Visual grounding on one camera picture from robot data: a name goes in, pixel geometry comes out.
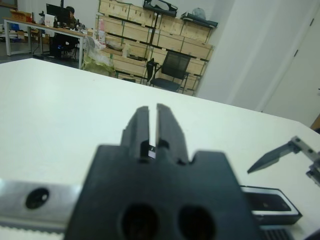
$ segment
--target computer monitor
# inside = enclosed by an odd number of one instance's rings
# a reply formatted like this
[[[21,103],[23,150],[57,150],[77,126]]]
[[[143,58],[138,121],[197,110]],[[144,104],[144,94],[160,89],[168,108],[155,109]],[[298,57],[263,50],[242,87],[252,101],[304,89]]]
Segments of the computer monitor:
[[[56,16],[58,22],[68,24],[70,22],[70,11],[60,6],[46,4],[46,13]]]

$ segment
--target white tabletop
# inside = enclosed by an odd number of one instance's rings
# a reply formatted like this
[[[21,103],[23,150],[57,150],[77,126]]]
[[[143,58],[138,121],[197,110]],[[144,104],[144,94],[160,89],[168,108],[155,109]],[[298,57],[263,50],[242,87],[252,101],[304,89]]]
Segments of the white tabletop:
[[[296,240],[320,228],[320,188],[306,176],[311,161],[302,153],[247,174],[295,135],[320,150],[320,135],[301,123],[36,59],[0,64],[0,179],[81,184],[96,147],[119,145],[141,106],[149,107],[155,145],[157,103],[171,108],[189,158],[224,152],[241,185],[281,189],[303,214],[292,227]],[[3,240],[61,238],[0,227]]]

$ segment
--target black equipment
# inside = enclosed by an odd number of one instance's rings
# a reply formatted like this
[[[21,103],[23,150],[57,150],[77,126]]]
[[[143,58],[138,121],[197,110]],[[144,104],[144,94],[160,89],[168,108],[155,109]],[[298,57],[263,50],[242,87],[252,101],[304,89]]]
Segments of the black equipment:
[[[61,26],[62,26],[62,23],[68,24],[70,22],[70,11],[66,8],[47,3],[46,13],[56,16]]]
[[[155,159],[148,107],[138,108],[121,145],[98,147],[65,240],[261,240],[247,200],[221,152],[189,161],[171,110],[157,106]]]

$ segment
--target gray floor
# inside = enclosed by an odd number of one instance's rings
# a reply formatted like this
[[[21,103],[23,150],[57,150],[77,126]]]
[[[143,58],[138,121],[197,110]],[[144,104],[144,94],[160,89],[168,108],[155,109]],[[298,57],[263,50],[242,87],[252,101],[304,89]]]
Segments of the gray floor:
[[[28,44],[27,43],[15,43],[11,42],[11,51],[20,51],[20,50],[27,50]],[[32,44],[32,51],[35,51],[34,54],[37,56],[40,55],[40,48],[38,47],[37,43]],[[49,45],[43,45],[43,51],[49,51]],[[33,56],[32,53],[23,53],[23,54],[14,54],[11,56],[7,56],[7,49],[6,49],[6,43],[5,42],[0,42],[0,64],[3,63],[8,63],[12,61],[17,61],[17,60],[22,60],[22,59],[30,59],[30,58],[36,58],[39,59],[38,57]],[[76,60],[74,59],[56,59],[56,58],[51,58],[49,56],[41,56],[41,60],[51,62],[51,63],[56,63],[56,64],[61,64],[64,66],[68,66],[71,68],[78,68],[79,66],[79,51],[77,51],[76,55]]]

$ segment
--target clear plastic bag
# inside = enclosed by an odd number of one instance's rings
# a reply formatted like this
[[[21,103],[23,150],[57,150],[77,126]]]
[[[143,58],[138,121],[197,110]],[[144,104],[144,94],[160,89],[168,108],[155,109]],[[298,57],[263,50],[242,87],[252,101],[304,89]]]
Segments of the clear plastic bag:
[[[112,62],[112,59],[107,57],[100,51],[106,46],[102,45],[90,36],[86,36],[85,40],[86,53],[83,58],[83,64],[81,69],[105,76],[116,76],[116,69]]]
[[[195,15],[198,18],[202,18],[202,19],[206,20],[205,10],[203,10],[200,7],[193,9],[192,15]]]

